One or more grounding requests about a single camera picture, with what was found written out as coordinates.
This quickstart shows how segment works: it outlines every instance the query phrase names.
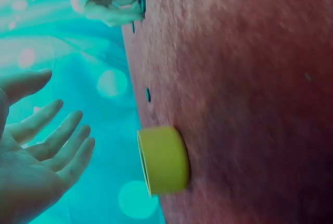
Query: brown textured surface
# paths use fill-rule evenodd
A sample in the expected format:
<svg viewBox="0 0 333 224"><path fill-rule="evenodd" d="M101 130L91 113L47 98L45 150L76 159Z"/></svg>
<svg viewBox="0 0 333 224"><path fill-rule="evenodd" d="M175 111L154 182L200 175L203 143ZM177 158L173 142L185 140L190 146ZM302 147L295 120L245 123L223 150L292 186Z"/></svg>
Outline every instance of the brown textured surface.
<svg viewBox="0 0 333 224"><path fill-rule="evenodd" d="M123 27L143 127L189 150L168 224L333 223L332 3L147 0Z"/></svg>

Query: yellow cylindrical object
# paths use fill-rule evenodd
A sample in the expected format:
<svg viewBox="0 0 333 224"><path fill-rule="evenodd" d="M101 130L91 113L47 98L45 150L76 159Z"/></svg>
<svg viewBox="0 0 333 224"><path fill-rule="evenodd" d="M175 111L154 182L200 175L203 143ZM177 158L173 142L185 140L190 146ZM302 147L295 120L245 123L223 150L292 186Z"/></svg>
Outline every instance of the yellow cylindrical object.
<svg viewBox="0 0 333 224"><path fill-rule="evenodd" d="M141 164L150 195L174 193L189 184L190 164L185 144L170 126L137 132Z"/></svg>

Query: teal background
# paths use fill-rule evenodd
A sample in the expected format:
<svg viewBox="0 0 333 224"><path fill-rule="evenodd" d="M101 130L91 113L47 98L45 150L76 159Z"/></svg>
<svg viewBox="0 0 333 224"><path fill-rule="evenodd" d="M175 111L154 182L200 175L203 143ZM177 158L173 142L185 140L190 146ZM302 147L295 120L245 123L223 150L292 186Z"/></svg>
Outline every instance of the teal background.
<svg viewBox="0 0 333 224"><path fill-rule="evenodd" d="M74 110L96 139L79 182L32 224L164 223L157 197L148 195L137 150L140 128L120 28L76 14L70 0L0 0L0 74L51 68L37 94L11 107L21 121L51 100L57 117L24 147L43 140Z"/></svg>

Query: bokeh light spot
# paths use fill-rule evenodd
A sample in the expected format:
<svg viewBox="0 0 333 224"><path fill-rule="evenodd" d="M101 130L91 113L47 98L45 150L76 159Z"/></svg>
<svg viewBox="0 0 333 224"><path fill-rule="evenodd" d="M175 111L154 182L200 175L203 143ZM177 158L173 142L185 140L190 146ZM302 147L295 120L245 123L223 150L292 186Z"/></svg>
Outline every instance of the bokeh light spot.
<svg viewBox="0 0 333 224"><path fill-rule="evenodd" d="M98 79L97 90L104 97L122 95L127 88L127 77L119 69L109 69Z"/></svg>
<svg viewBox="0 0 333 224"><path fill-rule="evenodd" d="M131 181L121 188L118 203L127 216L134 219L146 219L156 211L158 197L148 194L144 181Z"/></svg>
<svg viewBox="0 0 333 224"><path fill-rule="evenodd" d="M15 27L16 27L16 23L15 22L10 22L9 29L13 30L13 29L15 29Z"/></svg>
<svg viewBox="0 0 333 224"><path fill-rule="evenodd" d="M21 69L30 68L35 61L35 51L30 48L22 50L19 54L19 67Z"/></svg>
<svg viewBox="0 0 333 224"><path fill-rule="evenodd" d="M21 0L21 1L16 1L16 2L13 2L13 3L11 4L11 8L12 8L12 10L24 10L24 9L27 8L27 6L28 6L27 1L23 1L23 0Z"/></svg>

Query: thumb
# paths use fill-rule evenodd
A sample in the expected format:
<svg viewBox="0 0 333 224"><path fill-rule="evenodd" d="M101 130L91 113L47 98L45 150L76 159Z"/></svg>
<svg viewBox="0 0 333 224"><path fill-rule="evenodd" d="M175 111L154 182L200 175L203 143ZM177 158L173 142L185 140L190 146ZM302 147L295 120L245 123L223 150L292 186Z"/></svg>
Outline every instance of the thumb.
<svg viewBox="0 0 333 224"><path fill-rule="evenodd" d="M22 98L41 90L50 80L50 69L39 72L26 71L0 77L0 138L7 120L9 107Z"/></svg>

